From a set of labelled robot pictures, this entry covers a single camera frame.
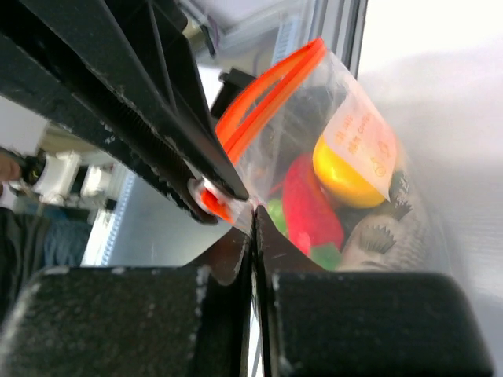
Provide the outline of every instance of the white label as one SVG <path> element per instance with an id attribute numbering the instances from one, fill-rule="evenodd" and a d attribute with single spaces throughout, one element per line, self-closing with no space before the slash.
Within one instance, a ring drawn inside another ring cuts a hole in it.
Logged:
<path id="1" fill-rule="evenodd" d="M 330 119 L 323 136 L 340 158 L 389 200 L 396 161 L 395 133 L 359 85 L 352 84 L 352 91 Z"/>

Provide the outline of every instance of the black plastic part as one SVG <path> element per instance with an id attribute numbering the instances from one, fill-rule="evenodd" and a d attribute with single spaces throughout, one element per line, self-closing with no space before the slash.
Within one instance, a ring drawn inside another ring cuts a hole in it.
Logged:
<path id="1" fill-rule="evenodd" d="M 222 75 L 223 87 L 211 107 L 211 116 L 220 119 L 230 104 L 236 99 L 255 77 L 248 73 L 232 68 L 229 73 Z"/>
<path id="2" fill-rule="evenodd" d="M 215 217 L 201 210 L 193 199 L 191 201 L 192 197 L 182 178 L 188 179 L 192 175 L 186 171 L 183 161 L 170 152 L 170 149 L 153 134 L 144 133 L 144 127 L 117 128 L 119 132 L 122 131 L 120 136 L 123 139 L 119 138 L 119 135 L 108 127 L 96 112 L 85 107 L 69 88 L 61 85 L 55 75 L 51 75 L 51 72 L 54 73 L 52 64 L 49 63 L 43 50 L 36 49 L 35 39 L 31 34 L 16 33 L 17 39 L 11 39 L 13 34 L 11 32 L 15 31 L 11 27 L 18 27 L 21 20 L 30 21 L 29 24 L 32 26 L 30 32 L 33 35 L 45 31 L 43 25 L 16 2 L 7 2 L 2 6 L 5 12 L 0 13 L 0 32 L 4 33 L 0 35 L 2 62 L 0 93 L 53 120 L 54 123 L 63 125 L 67 131 L 116 157 L 161 194 L 173 198 L 179 207 L 189 208 L 196 220 L 216 222 Z M 31 51 L 30 54 L 25 52 L 27 49 Z M 75 79 L 86 80 L 86 76 L 77 75 Z M 113 106 L 117 102 L 108 101 L 107 91 L 94 91 L 89 93 L 89 96 L 96 100 L 96 96 L 100 93 L 104 96 L 95 104 L 107 107 L 108 116 L 114 117 L 110 120 L 110 125 L 119 122 L 128 114 L 128 111 L 123 112 L 122 108 L 114 110 Z M 184 193 L 183 190 L 185 190 L 184 198 L 180 197 L 180 194 Z"/>
<path id="3" fill-rule="evenodd" d="M 213 41 L 211 40 L 210 31 L 206 25 L 200 26 L 201 33 L 204 36 L 204 44 L 207 47 L 208 52 L 210 53 L 210 57 L 216 57 L 217 52 L 215 50 L 215 46 L 213 45 Z"/>
<path id="4" fill-rule="evenodd" d="M 246 376 L 249 245 L 234 229 L 179 269 L 39 274 L 5 324 L 0 375 Z M 211 261 L 226 256 L 234 275 L 222 284 Z"/>
<path id="5" fill-rule="evenodd" d="M 181 33 L 186 17 L 172 0 L 110 0 L 112 10 L 102 0 L 26 3 L 51 29 L 20 2 L 2 3 L 3 96 L 116 157 L 198 221 L 216 220 L 194 202 L 184 159 L 248 197 L 213 131 Z"/>
<path id="6" fill-rule="evenodd" d="M 265 376 L 490 376 L 470 305 L 447 276 L 329 273 L 257 210 Z"/>
<path id="7" fill-rule="evenodd" d="M 104 209 L 108 210 L 110 212 L 113 212 L 114 210 L 116 210 L 116 205 L 117 205 L 117 200 L 107 199 L 105 202 Z"/>
<path id="8" fill-rule="evenodd" d="M 149 25 L 155 37 L 155 56 L 152 56 L 151 48 L 139 49 L 138 43 L 128 40 L 131 33 L 121 29 L 103 0 L 21 2 L 75 52 L 103 86 L 115 94 L 118 101 L 141 115 L 141 120 L 163 143 L 170 145 L 223 192 L 237 199 L 248 198 L 246 188 L 211 129 L 209 110 L 189 42 L 169 19 L 160 22 L 162 13 L 156 13 L 156 7 L 151 2 L 142 1 L 149 11 L 135 13 L 130 22 L 134 22 L 138 15 L 141 20 L 140 35 L 151 42 L 152 35 L 145 32 L 149 23 L 147 13 L 151 21 L 156 20 Z M 50 55 L 56 53 L 59 51 L 53 49 Z M 144 67 L 143 63 L 148 59 L 142 56 L 145 53 L 149 53 L 150 58 L 156 59 L 157 64 L 165 66 L 170 72 L 170 77 L 165 78 L 165 81 L 169 81 L 176 100 L 177 91 L 180 94 L 176 108 L 166 102 L 159 89 L 161 83 L 156 85 L 149 70 Z M 164 56 L 165 61 L 159 61 L 161 56 Z M 64 54 L 61 54 L 61 65 L 75 69 L 64 58 Z M 78 93 L 90 88 L 86 88 L 82 81 L 72 89 Z M 86 103 L 99 105 L 98 100 L 87 99 Z"/>
<path id="9" fill-rule="evenodd" d="M 26 156 L 24 157 L 25 166 L 21 169 L 21 176 L 24 183 L 34 186 L 39 181 L 44 169 L 46 168 L 45 156 Z"/>
<path id="10" fill-rule="evenodd" d="M 78 195 L 80 196 L 80 192 L 82 191 L 82 187 L 84 186 L 84 181 L 86 180 L 87 171 L 89 167 L 80 166 L 77 170 L 77 174 L 73 179 L 72 186 L 70 187 L 70 195 Z"/>

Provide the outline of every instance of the white wall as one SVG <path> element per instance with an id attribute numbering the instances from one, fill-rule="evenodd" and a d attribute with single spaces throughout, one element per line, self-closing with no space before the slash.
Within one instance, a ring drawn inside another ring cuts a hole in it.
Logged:
<path id="1" fill-rule="evenodd" d="M 203 84 L 207 105 L 211 108 L 222 88 L 222 83 L 218 80 L 222 70 L 220 68 L 201 65 L 198 65 L 197 68 L 199 69 L 199 76 L 201 77 L 201 84 Z"/>
<path id="2" fill-rule="evenodd" d="M 21 153 L 33 153 L 42 138 L 47 121 L 18 104 L 0 97 L 0 145 Z M 11 207 L 15 196 L 4 190 L 0 205 Z"/>
<path id="3" fill-rule="evenodd" d="M 235 26 L 257 13 L 281 2 L 279 0 L 254 0 L 252 2 L 236 0 L 195 0 L 204 14 L 211 16 L 222 28 Z"/>
<path id="4" fill-rule="evenodd" d="M 441 214 L 450 271 L 471 298 L 499 376 L 502 13 L 501 0 L 369 2 L 358 74 L 404 144 L 423 193 Z"/>

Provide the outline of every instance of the person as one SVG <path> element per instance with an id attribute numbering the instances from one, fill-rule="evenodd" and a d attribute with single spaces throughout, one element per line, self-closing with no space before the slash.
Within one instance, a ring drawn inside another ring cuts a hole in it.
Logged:
<path id="1" fill-rule="evenodd" d="M 18 180 L 20 174 L 19 165 L 0 153 L 0 195 L 3 184 Z M 91 225 L 84 222 L 16 214 L 0 207 L 0 322 L 40 269 L 80 265 L 90 231 Z"/>

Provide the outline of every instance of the yellow ball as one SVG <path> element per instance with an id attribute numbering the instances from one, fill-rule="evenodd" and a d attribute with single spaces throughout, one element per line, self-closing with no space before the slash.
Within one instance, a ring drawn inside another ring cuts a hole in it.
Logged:
<path id="1" fill-rule="evenodd" d="M 372 208 L 384 197 L 326 144 L 321 135 L 314 147 L 313 168 L 324 188 L 342 204 Z"/>

